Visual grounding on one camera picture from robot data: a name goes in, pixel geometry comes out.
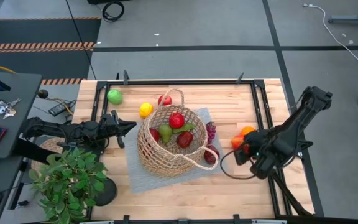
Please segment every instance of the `grapes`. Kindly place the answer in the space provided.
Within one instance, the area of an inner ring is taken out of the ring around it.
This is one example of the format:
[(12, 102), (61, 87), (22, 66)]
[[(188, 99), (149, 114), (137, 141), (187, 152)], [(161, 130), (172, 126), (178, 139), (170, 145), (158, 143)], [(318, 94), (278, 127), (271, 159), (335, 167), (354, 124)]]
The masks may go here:
[(213, 122), (208, 122), (205, 125), (205, 128), (206, 128), (207, 136), (208, 136), (208, 144), (211, 144), (212, 140), (215, 138), (216, 126), (214, 125)]

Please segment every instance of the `yellow fruit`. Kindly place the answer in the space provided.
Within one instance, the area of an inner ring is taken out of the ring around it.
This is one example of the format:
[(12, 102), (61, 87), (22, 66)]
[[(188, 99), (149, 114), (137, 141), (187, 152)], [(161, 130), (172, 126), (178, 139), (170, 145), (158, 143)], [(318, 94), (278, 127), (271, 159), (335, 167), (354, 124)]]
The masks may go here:
[(152, 112), (153, 112), (153, 105), (151, 105), (150, 103), (142, 103), (142, 106), (140, 106), (140, 110), (139, 110), (140, 117), (146, 118)]
[(250, 127), (250, 126), (245, 126), (245, 127), (241, 130), (241, 134), (242, 134), (242, 135), (246, 135), (246, 134), (250, 133), (251, 131), (255, 131), (255, 128)]

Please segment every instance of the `green apple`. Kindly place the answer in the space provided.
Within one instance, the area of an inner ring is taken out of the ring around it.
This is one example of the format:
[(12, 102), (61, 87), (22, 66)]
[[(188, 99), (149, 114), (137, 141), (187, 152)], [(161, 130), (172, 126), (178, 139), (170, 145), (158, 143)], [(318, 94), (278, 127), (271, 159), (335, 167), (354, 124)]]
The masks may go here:
[(107, 99), (110, 101), (110, 103), (118, 105), (122, 103), (122, 93), (119, 90), (110, 90), (107, 93)]

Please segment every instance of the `gray placemat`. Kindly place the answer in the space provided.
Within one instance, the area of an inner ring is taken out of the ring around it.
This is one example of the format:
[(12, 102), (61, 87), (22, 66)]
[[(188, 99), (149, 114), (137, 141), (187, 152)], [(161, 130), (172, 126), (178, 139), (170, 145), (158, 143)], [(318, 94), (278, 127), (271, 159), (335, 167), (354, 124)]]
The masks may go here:
[[(204, 122), (204, 124), (212, 121), (211, 116), (209, 115), (209, 111), (207, 108), (201, 108), (198, 110), (194, 110), (194, 112), (201, 118), (201, 120)], [(215, 170), (203, 170), (200, 168), (195, 167), (193, 170), (177, 176), (177, 177), (157, 177), (156, 175), (152, 175), (147, 170), (144, 169), (140, 159), (139, 154), (137, 152), (137, 133), (139, 132), (140, 127), (142, 126), (142, 123), (138, 123), (136, 127), (132, 128), (132, 130), (127, 133), (127, 135), (124, 137), (124, 143), (125, 143), (125, 154), (127, 159), (127, 169), (128, 169), (128, 175), (129, 175), (129, 182), (131, 185), (131, 192), (132, 193), (141, 193), (145, 192), (147, 190), (156, 189), (159, 187), (165, 187), (172, 184), (177, 184), (180, 182), (185, 182), (188, 180), (197, 179), (200, 177), (206, 177), (211, 174), (220, 174), (222, 173), (222, 170), (220, 166), (218, 165)], [(218, 135), (215, 136), (215, 138), (212, 141), (212, 145), (219, 151), (220, 158), (222, 158), (223, 151), (221, 144), (218, 140)], [(200, 163), (203, 166), (211, 166), (207, 165), (207, 163), (202, 160)], [(227, 170), (226, 163), (223, 162), (223, 168)]]

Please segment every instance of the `basket handle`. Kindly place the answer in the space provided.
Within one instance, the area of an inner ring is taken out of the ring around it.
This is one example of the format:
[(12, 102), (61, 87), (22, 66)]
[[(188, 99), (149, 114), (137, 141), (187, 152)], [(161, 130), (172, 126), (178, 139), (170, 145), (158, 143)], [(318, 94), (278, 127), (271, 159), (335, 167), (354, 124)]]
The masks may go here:
[(203, 170), (213, 170), (213, 169), (215, 169), (215, 168), (218, 166), (218, 163), (219, 163), (219, 157), (218, 157), (218, 155), (217, 155), (214, 151), (208, 149), (207, 147), (201, 146), (201, 148), (207, 150), (208, 152), (212, 153), (212, 155), (214, 155), (214, 157), (215, 157), (215, 164), (214, 164), (212, 167), (202, 166), (202, 165), (198, 164), (197, 162), (195, 162), (193, 159), (190, 159), (189, 157), (186, 157), (186, 156), (183, 155), (183, 154), (176, 154), (175, 157), (174, 157), (174, 159), (176, 159), (177, 157), (182, 157), (182, 158), (186, 159), (187, 161), (191, 162), (194, 166), (196, 166), (196, 167), (198, 167), (198, 168), (201, 168), (201, 169), (203, 169)]
[(162, 104), (164, 103), (166, 97), (167, 97), (168, 94), (169, 94), (170, 92), (172, 92), (172, 91), (177, 91), (177, 92), (180, 93), (180, 97), (181, 97), (181, 105), (180, 105), (180, 106), (181, 106), (181, 107), (184, 107), (184, 106), (185, 106), (185, 96), (184, 96), (183, 92), (182, 92), (181, 90), (177, 89), (177, 88), (173, 88), (173, 89), (168, 90), (168, 91), (164, 94), (164, 97), (162, 98), (162, 100), (161, 100), (161, 102), (160, 102), (160, 104), (159, 104), (159, 106), (158, 106), (158, 108), (157, 108), (157, 111), (158, 111), (158, 109), (160, 109), (160, 108), (162, 107)]

